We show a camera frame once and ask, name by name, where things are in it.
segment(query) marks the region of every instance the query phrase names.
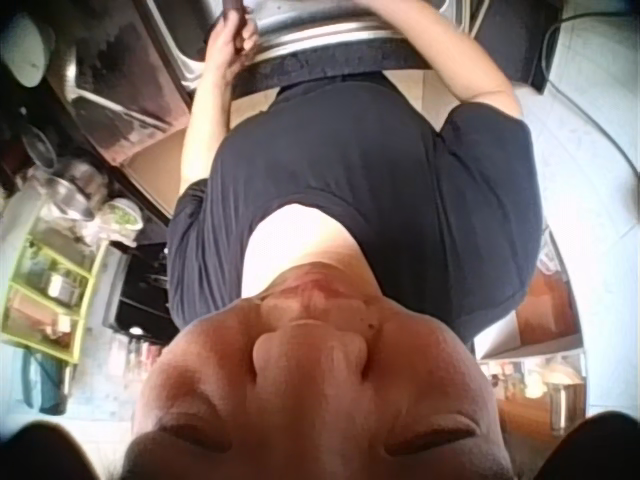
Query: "dark blue t-shirt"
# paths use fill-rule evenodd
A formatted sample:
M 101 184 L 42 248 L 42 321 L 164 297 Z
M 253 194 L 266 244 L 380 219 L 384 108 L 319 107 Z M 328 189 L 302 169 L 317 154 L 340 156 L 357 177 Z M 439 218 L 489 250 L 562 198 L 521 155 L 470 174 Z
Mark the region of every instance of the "dark blue t-shirt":
M 463 341 L 518 306 L 540 248 L 524 122 L 472 103 L 438 133 L 393 88 L 324 81 L 234 128 L 210 178 L 178 201 L 168 273 L 179 327 L 240 297 L 252 232 L 293 203 L 340 222 L 387 297 Z

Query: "woman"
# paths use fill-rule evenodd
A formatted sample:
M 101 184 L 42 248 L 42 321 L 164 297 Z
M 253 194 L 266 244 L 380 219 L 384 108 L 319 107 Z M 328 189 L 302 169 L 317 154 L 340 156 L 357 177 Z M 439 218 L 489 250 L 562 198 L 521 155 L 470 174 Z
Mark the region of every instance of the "woman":
M 510 478 L 463 342 L 535 266 L 529 130 L 505 76 L 426 2 L 357 1 L 462 105 L 438 133 L 382 75 L 331 78 L 229 132 L 257 33 L 216 27 L 169 228 L 183 331 L 137 406 L 132 477 Z

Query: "stainless steel sink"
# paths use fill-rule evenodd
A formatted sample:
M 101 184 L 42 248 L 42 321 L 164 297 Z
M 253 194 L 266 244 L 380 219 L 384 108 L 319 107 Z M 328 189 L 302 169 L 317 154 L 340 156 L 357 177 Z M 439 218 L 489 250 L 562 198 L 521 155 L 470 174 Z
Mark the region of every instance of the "stainless steel sink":
M 469 28 L 469 0 L 425 0 L 460 29 Z M 222 0 L 144 0 L 183 86 L 202 75 L 204 39 L 222 12 Z M 255 62 L 308 48 L 398 38 L 399 34 L 349 0 L 245 0 L 260 30 Z

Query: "short sleeve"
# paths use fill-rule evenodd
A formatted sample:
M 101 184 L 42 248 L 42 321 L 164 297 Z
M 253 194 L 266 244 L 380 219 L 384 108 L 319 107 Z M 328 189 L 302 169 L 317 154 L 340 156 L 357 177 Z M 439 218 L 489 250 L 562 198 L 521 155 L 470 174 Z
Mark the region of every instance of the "short sleeve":
M 489 105 L 460 105 L 432 168 L 454 329 L 472 338 L 520 304 L 535 270 L 542 208 L 531 134 Z
M 191 184 L 182 194 L 173 218 L 169 222 L 167 232 L 167 275 L 169 280 L 169 309 L 178 327 L 182 328 L 193 314 L 193 306 L 188 304 L 185 292 L 193 290 L 192 269 L 199 265 L 195 258 L 200 251 L 197 248 L 201 242 L 202 228 L 200 212 L 207 194 L 207 180 L 199 180 Z

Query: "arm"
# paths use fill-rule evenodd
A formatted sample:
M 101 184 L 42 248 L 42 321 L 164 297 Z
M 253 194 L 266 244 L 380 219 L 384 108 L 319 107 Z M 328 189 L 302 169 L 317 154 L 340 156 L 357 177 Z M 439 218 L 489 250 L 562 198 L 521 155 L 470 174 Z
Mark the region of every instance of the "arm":
M 489 55 L 422 0 L 355 0 L 402 33 L 463 103 L 481 102 L 520 118 L 511 83 Z
M 180 194 L 193 182 L 209 176 L 218 147 L 229 132 L 233 79 L 251 60 L 258 39 L 255 22 L 248 21 L 238 53 L 239 40 L 235 37 L 239 24 L 239 14 L 231 11 L 220 19 L 209 38 L 205 68 L 182 147 Z

